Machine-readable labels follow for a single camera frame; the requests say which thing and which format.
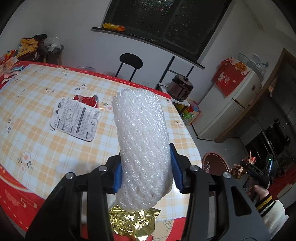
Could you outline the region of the striped white sleeve forearm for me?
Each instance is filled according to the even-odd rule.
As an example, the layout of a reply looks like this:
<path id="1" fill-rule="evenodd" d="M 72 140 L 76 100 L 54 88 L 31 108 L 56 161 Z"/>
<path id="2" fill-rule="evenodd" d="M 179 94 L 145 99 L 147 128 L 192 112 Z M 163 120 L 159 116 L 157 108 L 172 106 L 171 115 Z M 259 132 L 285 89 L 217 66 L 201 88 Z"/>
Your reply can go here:
<path id="1" fill-rule="evenodd" d="M 271 194 L 268 193 L 256 202 L 255 207 L 273 238 L 289 218 L 283 204 L 279 200 L 273 200 Z"/>

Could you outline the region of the person's right hand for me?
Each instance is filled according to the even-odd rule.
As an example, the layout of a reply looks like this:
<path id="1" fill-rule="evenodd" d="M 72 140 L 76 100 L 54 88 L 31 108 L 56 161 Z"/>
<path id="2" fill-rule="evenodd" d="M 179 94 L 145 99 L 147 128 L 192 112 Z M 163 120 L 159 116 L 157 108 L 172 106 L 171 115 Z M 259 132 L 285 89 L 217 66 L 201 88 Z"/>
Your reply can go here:
<path id="1" fill-rule="evenodd" d="M 247 191 L 247 195 L 250 197 L 252 194 L 256 193 L 259 196 L 259 199 L 264 199 L 267 195 L 269 195 L 269 191 L 259 185 L 254 185 L 254 187 L 250 188 Z"/>

